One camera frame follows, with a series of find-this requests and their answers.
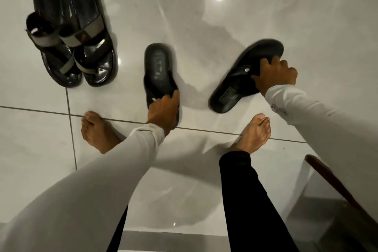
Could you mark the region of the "person's left hand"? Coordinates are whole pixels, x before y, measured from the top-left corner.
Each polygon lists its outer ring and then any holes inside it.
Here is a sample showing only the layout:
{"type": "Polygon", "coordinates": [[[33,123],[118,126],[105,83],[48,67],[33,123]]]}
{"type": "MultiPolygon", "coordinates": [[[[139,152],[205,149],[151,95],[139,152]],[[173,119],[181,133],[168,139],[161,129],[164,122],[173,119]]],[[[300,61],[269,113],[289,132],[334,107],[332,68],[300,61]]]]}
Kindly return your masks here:
{"type": "Polygon", "coordinates": [[[177,126],[179,108],[171,106],[170,95],[156,99],[150,106],[147,115],[147,124],[154,124],[163,129],[167,136],[177,126]]]}

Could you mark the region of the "person's left forearm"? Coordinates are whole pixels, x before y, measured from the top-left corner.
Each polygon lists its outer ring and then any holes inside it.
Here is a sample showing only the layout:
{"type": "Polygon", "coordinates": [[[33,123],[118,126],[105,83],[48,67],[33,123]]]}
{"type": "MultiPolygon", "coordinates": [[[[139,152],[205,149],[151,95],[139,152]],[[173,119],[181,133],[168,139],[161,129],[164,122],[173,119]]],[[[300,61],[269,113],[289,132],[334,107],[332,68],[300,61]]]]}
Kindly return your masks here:
{"type": "Polygon", "coordinates": [[[106,252],[164,138],[145,124],[55,183],[2,228],[0,252],[106,252]]]}

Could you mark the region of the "person's foot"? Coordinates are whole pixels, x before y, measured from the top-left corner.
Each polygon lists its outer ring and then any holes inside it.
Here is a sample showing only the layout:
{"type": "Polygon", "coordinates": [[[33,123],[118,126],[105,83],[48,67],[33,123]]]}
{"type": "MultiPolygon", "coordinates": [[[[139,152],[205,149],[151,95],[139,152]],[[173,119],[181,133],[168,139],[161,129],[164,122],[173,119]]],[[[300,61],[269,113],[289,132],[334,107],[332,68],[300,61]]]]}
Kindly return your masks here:
{"type": "Polygon", "coordinates": [[[270,118],[259,113],[244,128],[239,140],[231,146],[231,151],[243,151],[251,155],[265,145],[270,137],[270,118]]]}
{"type": "Polygon", "coordinates": [[[81,135],[101,154],[106,154],[122,142],[113,127],[93,111],[87,111],[82,117],[81,135]]]}

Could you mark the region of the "person's left leg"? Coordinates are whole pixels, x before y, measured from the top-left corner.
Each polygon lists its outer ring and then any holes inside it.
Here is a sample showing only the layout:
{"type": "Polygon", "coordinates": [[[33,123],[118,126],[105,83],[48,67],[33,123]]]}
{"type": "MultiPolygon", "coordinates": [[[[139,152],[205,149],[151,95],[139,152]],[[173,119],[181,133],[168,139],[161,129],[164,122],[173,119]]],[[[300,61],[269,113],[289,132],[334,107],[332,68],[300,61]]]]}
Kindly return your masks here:
{"type": "Polygon", "coordinates": [[[120,246],[120,241],[122,238],[124,226],[125,226],[125,220],[128,212],[128,207],[125,208],[125,211],[116,227],[116,230],[114,232],[114,235],[110,241],[110,244],[106,250],[106,252],[118,252],[119,246],[120,246]]]}

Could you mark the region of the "person's right hand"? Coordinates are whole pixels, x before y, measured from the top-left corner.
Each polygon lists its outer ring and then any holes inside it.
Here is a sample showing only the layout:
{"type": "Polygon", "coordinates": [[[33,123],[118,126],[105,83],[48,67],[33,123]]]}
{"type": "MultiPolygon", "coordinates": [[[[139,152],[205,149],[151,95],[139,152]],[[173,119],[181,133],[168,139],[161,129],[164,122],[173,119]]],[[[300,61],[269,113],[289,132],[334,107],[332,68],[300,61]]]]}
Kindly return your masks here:
{"type": "Polygon", "coordinates": [[[261,85],[255,85],[263,97],[267,91],[277,85],[295,85],[298,72],[295,68],[290,68],[286,60],[281,60],[279,56],[273,56],[271,63],[267,58],[260,60],[261,85]]]}

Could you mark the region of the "plain black slip-on sandal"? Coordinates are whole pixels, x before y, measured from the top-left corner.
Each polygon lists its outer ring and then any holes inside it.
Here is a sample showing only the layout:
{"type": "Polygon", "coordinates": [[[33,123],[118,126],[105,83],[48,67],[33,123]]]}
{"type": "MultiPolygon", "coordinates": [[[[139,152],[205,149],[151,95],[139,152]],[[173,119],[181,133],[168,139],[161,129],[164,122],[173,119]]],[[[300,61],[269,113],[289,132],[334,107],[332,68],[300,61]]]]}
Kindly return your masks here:
{"type": "Polygon", "coordinates": [[[178,86],[173,78],[173,59],[170,47],[153,43],[144,52],[144,91],[147,107],[168,95],[173,97],[178,86]]]}

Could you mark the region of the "person's right forearm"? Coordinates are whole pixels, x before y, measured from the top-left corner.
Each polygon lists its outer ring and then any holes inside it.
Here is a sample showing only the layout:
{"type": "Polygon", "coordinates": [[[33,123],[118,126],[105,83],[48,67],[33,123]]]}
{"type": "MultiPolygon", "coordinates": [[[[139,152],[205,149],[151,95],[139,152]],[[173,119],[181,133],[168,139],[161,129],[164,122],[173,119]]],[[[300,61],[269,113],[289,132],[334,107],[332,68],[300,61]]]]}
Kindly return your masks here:
{"type": "Polygon", "coordinates": [[[265,99],[378,223],[378,125],[312,100],[293,85],[273,86],[265,99]]]}

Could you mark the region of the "black sandal with metal buckle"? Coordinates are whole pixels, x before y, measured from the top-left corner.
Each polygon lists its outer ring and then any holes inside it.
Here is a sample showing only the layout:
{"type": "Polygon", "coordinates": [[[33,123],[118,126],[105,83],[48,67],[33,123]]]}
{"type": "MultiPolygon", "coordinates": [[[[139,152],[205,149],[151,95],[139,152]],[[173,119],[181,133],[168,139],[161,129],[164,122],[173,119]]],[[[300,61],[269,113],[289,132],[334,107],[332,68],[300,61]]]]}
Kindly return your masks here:
{"type": "Polygon", "coordinates": [[[259,93],[252,75],[260,75],[260,61],[265,58],[271,64],[274,56],[281,57],[284,45],[276,39],[261,39],[239,55],[209,99],[212,111],[229,112],[244,97],[259,93]]]}

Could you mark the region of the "person's left foot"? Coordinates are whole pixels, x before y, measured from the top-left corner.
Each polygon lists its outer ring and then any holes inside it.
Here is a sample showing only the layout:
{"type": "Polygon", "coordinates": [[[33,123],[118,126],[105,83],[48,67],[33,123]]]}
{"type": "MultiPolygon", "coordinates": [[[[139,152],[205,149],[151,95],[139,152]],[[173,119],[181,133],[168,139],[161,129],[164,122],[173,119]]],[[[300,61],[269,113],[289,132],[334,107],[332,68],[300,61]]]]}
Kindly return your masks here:
{"type": "Polygon", "coordinates": [[[122,142],[113,127],[93,111],[87,111],[82,117],[81,135],[101,154],[106,154],[122,142]]]}

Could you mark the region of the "brown wooden furniture rail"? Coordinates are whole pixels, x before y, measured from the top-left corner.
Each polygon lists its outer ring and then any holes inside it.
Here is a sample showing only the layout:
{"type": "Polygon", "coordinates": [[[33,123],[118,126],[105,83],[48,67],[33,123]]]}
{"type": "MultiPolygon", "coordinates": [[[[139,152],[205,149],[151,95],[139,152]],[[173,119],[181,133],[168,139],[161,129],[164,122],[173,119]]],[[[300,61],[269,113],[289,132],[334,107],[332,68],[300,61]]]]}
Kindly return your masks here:
{"type": "Polygon", "coordinates": [[[366,218],[372,225],[378,228],[378,222],[376,222],[354,199],[347,188],[341,183],[341,181],[333,174],[327,165],[325,165],[317,157],[307,154],[305,161],[318,172],[354,209],[356,209],[364,218],[366,218]]]}

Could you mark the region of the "person's leg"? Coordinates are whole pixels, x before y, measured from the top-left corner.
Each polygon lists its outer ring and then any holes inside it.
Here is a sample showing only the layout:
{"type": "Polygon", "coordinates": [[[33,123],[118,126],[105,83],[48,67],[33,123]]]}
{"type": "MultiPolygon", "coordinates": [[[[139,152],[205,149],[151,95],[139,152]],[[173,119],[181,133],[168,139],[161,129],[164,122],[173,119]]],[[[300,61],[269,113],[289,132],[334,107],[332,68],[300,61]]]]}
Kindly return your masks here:
{"type": "Polygon", "coordinates": [[[231,252],[299,252],[244,151],[219,160],[231,252]]]}
{"type": "Polygon", "coordinates": [[[122,238],[124,226],[125,226],[125,220],[128,212],[128,207],[125,208],[125,211],[116,227],[116,230],[114,232],[114,235],[110,241],[110,244],[106,250],[106,252],[118,252],[119,246],[120,246],[120,241],[122,238]]]}

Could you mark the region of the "person's right leg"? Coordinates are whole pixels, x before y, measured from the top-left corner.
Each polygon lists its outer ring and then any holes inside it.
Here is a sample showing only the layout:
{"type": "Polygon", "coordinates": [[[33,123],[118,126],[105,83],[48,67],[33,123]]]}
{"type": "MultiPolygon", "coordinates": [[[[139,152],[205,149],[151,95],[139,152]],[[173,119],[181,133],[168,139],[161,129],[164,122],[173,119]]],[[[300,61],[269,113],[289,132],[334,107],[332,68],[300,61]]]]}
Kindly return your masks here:
{"type": "Polygon", "coordinates": [[[299,252],[244,151],[219,160],[231,252],[299,252]]]}

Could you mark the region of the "person's right foot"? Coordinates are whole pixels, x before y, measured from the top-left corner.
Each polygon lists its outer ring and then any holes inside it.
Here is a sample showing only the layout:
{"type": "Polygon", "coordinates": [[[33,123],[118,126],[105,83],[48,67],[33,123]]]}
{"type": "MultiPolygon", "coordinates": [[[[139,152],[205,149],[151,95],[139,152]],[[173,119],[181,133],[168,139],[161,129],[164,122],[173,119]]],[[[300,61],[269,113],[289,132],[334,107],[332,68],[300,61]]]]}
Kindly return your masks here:
{"type": "Polygon", "coordinates": [[[243,151],[251,155],[265,145],[270,137],[270,118],[259,113],[244,128],[239,140],[231,146],[231,151],[243,151]]]}

